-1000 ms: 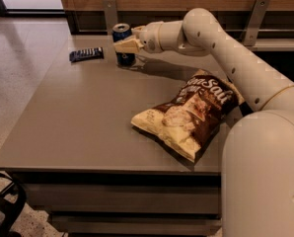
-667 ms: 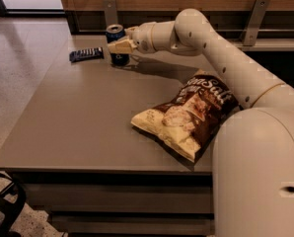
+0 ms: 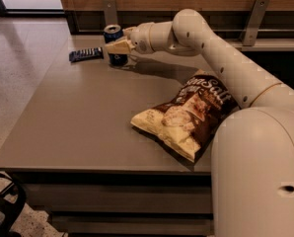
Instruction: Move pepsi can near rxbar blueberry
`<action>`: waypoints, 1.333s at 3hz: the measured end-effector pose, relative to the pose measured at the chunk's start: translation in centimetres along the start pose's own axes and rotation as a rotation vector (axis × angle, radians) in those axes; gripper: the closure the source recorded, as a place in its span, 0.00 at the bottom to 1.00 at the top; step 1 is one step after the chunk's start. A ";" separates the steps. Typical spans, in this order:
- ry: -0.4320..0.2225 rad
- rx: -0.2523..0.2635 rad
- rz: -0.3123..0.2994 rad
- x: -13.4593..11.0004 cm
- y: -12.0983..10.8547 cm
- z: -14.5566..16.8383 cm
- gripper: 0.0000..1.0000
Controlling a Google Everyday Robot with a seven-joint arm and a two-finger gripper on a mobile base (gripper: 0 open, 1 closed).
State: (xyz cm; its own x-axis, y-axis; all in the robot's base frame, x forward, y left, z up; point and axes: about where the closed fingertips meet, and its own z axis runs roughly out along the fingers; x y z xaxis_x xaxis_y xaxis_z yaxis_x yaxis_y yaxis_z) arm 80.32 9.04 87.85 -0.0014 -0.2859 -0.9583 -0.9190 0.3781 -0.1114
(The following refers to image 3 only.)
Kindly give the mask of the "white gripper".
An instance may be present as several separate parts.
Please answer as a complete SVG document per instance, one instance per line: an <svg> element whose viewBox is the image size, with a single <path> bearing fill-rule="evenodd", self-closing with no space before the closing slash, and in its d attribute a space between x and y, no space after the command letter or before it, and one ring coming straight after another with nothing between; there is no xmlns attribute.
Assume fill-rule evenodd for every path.
<svg viewBox="0 0 294 237"><path fill-rule="evenodd" d="M154 23L144 23L137 27L123 29L123 35L126 38L107 43L107 52L110 54L129 54L135 48L141 54L153 53L154 50L150 41L150 31L153 25Z"/></svg>

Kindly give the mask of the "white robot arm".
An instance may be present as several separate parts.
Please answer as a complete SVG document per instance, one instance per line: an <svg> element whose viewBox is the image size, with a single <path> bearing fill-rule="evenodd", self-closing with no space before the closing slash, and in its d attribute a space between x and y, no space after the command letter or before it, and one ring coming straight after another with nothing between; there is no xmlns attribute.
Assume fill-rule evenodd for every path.
<svg viewBox="0 0 294 237"><path fill-rule="evenodd" d="M202 55L240 106L211 149L215 237L294 237L294 90L190 9L170 22L129 28L106 49Z"/></svg>

